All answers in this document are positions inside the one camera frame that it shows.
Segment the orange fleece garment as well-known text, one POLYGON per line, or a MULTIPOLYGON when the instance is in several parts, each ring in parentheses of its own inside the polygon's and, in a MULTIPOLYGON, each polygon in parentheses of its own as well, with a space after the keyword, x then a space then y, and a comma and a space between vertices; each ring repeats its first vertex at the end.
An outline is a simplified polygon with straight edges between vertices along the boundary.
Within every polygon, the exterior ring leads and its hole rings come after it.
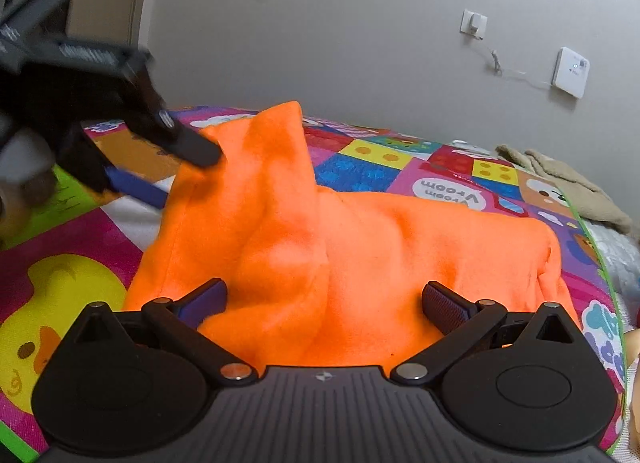
POLYGON ((421 309, 431 281, 511 311, 572 303, 559 241, 537 219, 319 186, 295 102, 203 136, 224 157, 179 168, 125 308, 221 279, 227 307, 201 333, 256 369, 393 368, 439 339, 421 309))

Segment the colourful cartoon play mat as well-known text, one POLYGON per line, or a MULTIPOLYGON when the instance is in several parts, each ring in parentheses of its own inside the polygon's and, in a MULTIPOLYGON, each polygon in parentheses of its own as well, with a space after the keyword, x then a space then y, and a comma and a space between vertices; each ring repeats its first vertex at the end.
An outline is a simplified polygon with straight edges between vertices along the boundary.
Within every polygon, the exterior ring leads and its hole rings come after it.
MULTIPOLYGON (((319 183, 458 203, 547 223, 582 328, 620 397, 627 394, 623 327, 608 254, 560 189, 475 146, 322 118, 305 138, 319 183)), ((1 457, 33 462, 47 450, 30 407, 36 380, 90 301, 119 306, 160 215, 128 197, 99 196, 59 172, 51 202, 22 214, 1 252, 1 457)))

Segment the beige folded cloth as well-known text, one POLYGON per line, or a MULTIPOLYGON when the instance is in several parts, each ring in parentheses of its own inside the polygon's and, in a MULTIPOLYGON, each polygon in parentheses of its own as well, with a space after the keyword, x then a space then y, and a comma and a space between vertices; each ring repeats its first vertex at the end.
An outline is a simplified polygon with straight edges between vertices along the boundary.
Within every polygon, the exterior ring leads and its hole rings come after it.
POLYGON ((562 160, 555 160, 533 149, 521 152, 507 144, 497 145, 495 151, 512 164, 552 181, 568 197, 580 217, 606 224, 622 235, 629 235, 631 232, 632 220, 626 212, 623 212, 600 186, 589 181, 562 160))

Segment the white wall box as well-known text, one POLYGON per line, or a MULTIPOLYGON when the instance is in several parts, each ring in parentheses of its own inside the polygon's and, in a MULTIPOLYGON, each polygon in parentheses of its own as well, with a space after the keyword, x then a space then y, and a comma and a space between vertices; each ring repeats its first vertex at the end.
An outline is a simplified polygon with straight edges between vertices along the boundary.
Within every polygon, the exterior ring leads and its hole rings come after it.
POLYGON ((580 100, 585 94, 589 71, 588 59, 568 47, 562 47, 556 57, 551 86, 580 100))

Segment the white wall socket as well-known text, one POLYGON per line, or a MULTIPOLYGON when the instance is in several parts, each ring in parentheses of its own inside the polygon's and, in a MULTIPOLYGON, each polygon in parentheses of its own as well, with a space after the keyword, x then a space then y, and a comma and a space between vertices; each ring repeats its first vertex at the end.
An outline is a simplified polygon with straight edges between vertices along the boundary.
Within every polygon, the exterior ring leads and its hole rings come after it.
POLYGON ((464 9, 460 23, 460 33, 477 40, 485 38, 488 17, 484 14, 464 9))

